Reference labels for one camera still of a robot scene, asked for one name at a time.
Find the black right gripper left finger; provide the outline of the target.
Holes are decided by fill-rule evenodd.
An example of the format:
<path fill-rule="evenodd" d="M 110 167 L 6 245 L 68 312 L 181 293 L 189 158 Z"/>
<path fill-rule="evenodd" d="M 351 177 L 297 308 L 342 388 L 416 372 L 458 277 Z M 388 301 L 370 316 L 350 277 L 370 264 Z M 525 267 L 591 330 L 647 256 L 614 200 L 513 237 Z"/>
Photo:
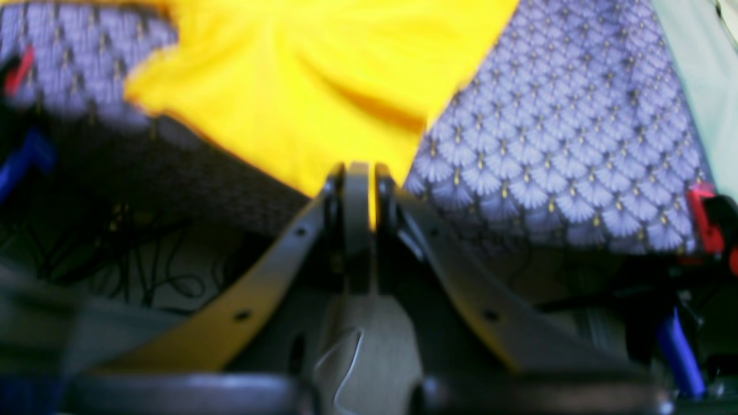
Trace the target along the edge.
<path fill-rule="evenodd" d="M 302 374 L 334 295 L 369 289 L 370 169 L 330 171 L 321 192 L 243 276 L 153 341 L 79 376 L 74 414 L 319 414 Z"/>

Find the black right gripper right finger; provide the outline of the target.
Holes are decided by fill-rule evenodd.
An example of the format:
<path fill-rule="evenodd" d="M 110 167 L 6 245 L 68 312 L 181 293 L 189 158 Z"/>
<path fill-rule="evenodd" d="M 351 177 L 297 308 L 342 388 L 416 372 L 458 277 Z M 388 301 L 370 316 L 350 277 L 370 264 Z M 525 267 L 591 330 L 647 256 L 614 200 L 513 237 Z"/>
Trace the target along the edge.
<path fill-rule="evenodd" d="M 375 169 L 379 288 L 408 313 L 424 371 L 409 414 L 672 414 L 648 373 L 549 323 L 432 208 Z"/>

